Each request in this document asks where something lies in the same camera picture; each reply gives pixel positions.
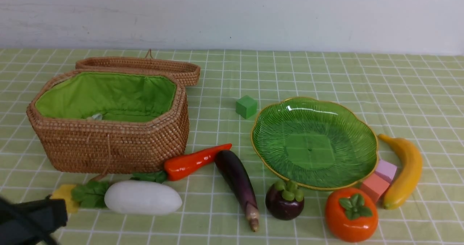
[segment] green cube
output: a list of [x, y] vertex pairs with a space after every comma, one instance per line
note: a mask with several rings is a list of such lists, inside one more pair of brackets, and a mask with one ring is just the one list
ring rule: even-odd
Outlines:
[[245, 119], [253, 116], [258, 108], [258, 102], [248, 95], [235, 102], [235, 112]]

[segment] green plate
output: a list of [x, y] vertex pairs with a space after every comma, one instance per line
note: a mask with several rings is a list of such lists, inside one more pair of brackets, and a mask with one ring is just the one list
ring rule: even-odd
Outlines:
[[264, 164], [285, 180], [332, 191], [374, 172], [378, 141], [345, 107], [308, 97], [272, 104], [257, 115], [252, 145]]

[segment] basket handle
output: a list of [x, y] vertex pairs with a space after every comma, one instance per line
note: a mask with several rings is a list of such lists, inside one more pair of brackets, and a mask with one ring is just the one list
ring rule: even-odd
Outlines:
[[148, 55], [150, 55], [151, 59], [153, 59], [153, 56], [151, 55], [151, 49], [148, 50], [148, 52], [145, 55], [145, 58], [147, 58]]

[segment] toy banana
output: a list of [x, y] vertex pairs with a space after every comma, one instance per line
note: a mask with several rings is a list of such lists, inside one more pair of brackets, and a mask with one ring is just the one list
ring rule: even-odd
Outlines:
[[400, 159], [403, 169], [383, 197], [383, 207], [393, 210], [400, 207], [413, 193], [422, 174], [422, 156], [416, 146], [404, 138], [391, 138], [379, 134]]

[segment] green fabric lining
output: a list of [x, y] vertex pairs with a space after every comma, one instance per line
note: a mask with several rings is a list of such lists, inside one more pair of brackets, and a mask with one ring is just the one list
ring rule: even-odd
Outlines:
[[164, 76], [83, 72], [45, 92], [35, 107], [45, 117], [144, 123], [171, 109], [176, 84]]

